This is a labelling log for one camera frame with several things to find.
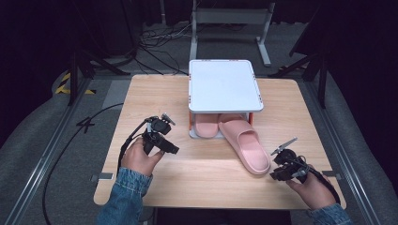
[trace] white lid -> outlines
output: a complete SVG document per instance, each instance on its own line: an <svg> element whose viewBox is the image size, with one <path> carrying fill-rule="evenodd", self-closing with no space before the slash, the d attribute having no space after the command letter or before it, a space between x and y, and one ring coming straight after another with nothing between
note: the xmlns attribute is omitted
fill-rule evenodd
<svg viewBox="0 0 398 225"><path fill-rule="evenodd" d="M192 113L255 113L263 110L248 60L191 60L189 108Z"/></svg>

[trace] pink sole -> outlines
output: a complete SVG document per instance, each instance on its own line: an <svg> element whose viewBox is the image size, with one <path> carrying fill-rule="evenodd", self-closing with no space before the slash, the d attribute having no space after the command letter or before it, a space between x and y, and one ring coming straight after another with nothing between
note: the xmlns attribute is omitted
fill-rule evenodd
<svg viewBox="0 0 398 225"><path fill-rule="evenodd" d="M214 113L199 113L195 115L193 128L196 135L201 138L213 138L219 132L217 124L219 115Z"/></svg>

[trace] black curtain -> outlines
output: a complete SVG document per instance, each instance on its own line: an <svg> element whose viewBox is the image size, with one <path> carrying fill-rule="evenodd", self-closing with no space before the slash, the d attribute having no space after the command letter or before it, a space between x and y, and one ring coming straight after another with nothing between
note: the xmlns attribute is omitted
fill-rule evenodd
<svg viewBox="0 0 398 225"><path fill-rule="evenodd" d="M0 146L15 127L52 96L67 69L69 49L44 1L3 1L0 7Z"/></svg>
<svg viewBox="0 0 398 225"><path fill-rule="evenodd" d="M353 0L345 7L329 70L398 193L398 3Z"/></svg>

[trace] slipper strap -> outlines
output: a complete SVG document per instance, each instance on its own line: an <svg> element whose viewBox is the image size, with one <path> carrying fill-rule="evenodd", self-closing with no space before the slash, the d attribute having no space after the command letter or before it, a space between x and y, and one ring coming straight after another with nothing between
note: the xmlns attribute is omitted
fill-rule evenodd
<svg viewBox="0 0 398 225"><path fill-rule="evenodd" d="M222 128L225 129L225 131L227 131L227 133L228 133L227 136L229 138L237 139L242 133L252 131L255 133L255 137L258 140L257 132L245 120L231 120L226 123L222 123Z"/></svg>

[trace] metal frame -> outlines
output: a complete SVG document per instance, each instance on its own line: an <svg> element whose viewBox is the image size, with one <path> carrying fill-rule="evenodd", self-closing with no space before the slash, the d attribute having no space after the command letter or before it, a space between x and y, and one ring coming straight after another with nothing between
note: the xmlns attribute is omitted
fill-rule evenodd
<svg viewBox="0 0 398 225"><path fill-rule="evenodd" d="M198 23L246 23L263 24L261 37L257 37L257 46L260 50L264 66L270 67L268 52L264 44L272 19L275 3L270 3L268 9L231 9L231 8L199 8L196 0L192 7L192 40L190 60L196 59L198 36Z"/></svg>

